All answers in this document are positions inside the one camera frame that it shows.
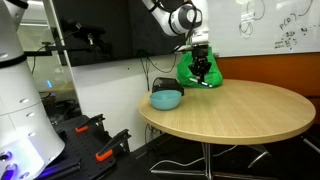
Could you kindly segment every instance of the blue light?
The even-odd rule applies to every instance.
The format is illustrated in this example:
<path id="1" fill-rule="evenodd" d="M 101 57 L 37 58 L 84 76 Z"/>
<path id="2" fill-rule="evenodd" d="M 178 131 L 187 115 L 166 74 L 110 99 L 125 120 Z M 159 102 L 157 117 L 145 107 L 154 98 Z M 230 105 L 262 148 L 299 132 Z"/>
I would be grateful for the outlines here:
<path id="1" fill-rule="evenodd" d="M 47 80 L 47 87 L 48 88 L 52 88 L 52 84 L 51 84 L 51 82 L 49 80 Z"/>

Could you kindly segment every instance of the floor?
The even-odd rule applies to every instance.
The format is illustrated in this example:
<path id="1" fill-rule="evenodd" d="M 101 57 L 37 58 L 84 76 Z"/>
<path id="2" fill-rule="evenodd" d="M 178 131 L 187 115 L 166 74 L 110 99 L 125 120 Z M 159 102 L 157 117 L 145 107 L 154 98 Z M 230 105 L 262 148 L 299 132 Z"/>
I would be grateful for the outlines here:
<path id="1" fill-rule="evenodd" d="M 320 145 L 320 125 L 312 126 L 303 137 L 315 145 Z M 217 155 L 233 146 L 213 145 L 213 154 Z M 261 152 L 249 146 L 236 146 L 234 149 L 213 157 L 214 171 L 237 173 L 242 175 L 270 177 L 276 179 L 320 179 L 320 153 L 313 150 L 303 142 L 302 136 L 289 140 L 264 144 L 270 155 L 264 156 L 260 161 L 248 168 L 248 165 Z M 177 138 L 163 134 L 145 146 L 132 153 L 141 164 L 150 169 L 162 160 L 170 160 L 188 164 L 202 158 L 201 143 Z M 204 162 L 199 161 L 192 165 L 181 167 L 171 163 L 161 163 L 154 169 L 204 169 Z M 185 175 L 157 175 L 165 180 L 204 180 L 201 176 Z"/>

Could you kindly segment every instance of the orange wall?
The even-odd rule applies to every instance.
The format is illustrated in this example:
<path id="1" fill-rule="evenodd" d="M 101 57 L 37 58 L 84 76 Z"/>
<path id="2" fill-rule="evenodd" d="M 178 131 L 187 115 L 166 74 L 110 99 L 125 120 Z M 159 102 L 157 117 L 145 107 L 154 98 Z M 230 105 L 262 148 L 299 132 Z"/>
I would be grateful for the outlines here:
<path id="1" fill-rule="evenodd" d="M 310 98 L 320 123 L 320 53 L 216 58 L 224 79 L 264 82 Z"/>

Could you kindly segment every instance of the metal stand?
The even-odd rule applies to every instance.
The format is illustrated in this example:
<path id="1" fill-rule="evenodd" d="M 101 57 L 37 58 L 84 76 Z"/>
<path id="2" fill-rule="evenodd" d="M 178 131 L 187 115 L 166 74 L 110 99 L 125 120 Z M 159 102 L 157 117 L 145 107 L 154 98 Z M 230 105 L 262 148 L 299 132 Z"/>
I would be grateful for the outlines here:
<path id="1" fill-rule="evenodd" d="M 261 152 L 259 156 L 257 156 L 251 163 L 249 164 L 248 168 L 252 168 L 260 159 L 265 157 L 266 155 L 270 155 L 268 150 L 263 145 L 251 145 L 250 148 Z"/>
<path id="2" fill-rule="evenodd" d="M 214 177 L 221 179 L 242 179 L 242 180 L 275 180 L 276 178 L 240 175 L 231 173 L 213 172 L 212 166 L 212 144 L 202 143 L 205 169 L 204 170 L 152 170 L 155 174 L 173 174 L 173 175 L 188 175 L 188 176 L 205 176 L 207 180 L 212 180 Z"/>

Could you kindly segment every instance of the green cloth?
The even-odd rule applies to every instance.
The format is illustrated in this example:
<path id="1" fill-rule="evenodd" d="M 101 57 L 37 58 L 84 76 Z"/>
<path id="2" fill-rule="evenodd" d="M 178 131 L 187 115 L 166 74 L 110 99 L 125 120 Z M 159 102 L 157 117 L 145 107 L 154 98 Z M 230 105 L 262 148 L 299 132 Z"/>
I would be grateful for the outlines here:
<path id="1" fill-rule="evenodd" d="M 222 74 L 217 66 L 216 60 L 212 55 L 212 48 L 208 47 L 208 62 L 211 62 L 209 72 L 204 76 L 204 81 L 211 84 L 213 87 L 220 86 L 223 81 Z M 195 78 L 189 69 L 189 65 L 192 64 L 193 58 L 191 52 L 187 52 L 183 55 L 180 63 L 177 65 L 177 79 L 183 86 L 197 87 L 197 88 L 208 88 L 200 85 L 196 82 L 191 81 L 189 78 Z"/>

